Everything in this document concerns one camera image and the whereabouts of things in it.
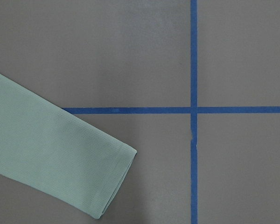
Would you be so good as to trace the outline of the sage green long-sleeve shirt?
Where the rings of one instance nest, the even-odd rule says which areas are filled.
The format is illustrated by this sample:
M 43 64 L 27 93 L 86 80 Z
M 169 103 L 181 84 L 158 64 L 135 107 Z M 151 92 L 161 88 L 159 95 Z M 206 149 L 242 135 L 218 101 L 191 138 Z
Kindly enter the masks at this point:
M 100 218 L 136 150 L 0 74 L 0 174 Z

